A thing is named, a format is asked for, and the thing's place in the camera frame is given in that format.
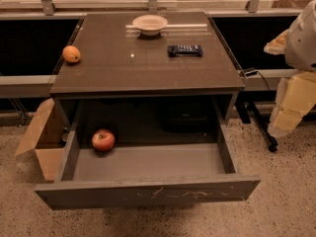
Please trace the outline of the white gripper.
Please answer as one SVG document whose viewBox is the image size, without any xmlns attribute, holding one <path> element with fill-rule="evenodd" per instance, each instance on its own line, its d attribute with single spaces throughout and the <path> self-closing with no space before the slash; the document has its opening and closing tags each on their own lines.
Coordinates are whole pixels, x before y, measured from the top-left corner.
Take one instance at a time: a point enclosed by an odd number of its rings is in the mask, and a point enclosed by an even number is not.
<svg viewBox="0 0 316 237">
<path fill-rule="evenodd" d="M 316 70 L 316 0 L 312 0 L 288 30 L 268 42 L 264 52 L 285 53 L 285 62 L 295 69 Z M 316 105 L 316 74 L 302 72 L 281 78 L 268 126 L 269 135 L 280 138 L 290 134 Z"/>
</svg>

